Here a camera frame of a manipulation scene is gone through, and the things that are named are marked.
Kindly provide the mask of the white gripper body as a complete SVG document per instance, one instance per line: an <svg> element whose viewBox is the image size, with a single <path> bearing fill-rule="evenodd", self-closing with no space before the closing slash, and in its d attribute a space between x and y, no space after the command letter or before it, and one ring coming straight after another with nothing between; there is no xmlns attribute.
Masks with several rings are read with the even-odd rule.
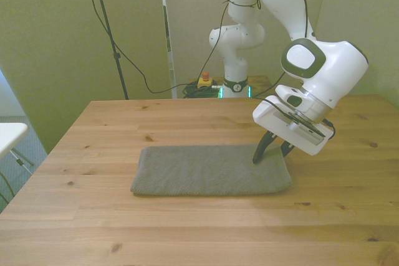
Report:
<svg viewBox="0 0 399 266"><path fill-rule="evenodd" d="M319 153L334 135L328 126L306 118L277 96L266 97L255 108L252 117L258 125L312 156Z"/></svg>

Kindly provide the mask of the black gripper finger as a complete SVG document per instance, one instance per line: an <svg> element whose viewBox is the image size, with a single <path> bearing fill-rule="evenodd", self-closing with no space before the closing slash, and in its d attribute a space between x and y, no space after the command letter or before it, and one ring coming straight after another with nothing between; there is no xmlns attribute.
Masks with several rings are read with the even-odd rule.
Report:
<svg viewBox="0 0 399 266"><path fill-rule="evenodd" d="M288 141L284 141L280 146L283 157L286 157L294 148L294 145L292 145Z"/></svg>
<svg viewBox="0 0 399 266"><path fill-rule="evenodd" d="M261 138L260 142L258 143L258 146L254 152L254 155L252 157L252 162L254 164L257 164L260 162L262 159L262 156L266 150L266 148L277 138L277 135L275 135L271 131L267 131L264 136Z"/></svg>

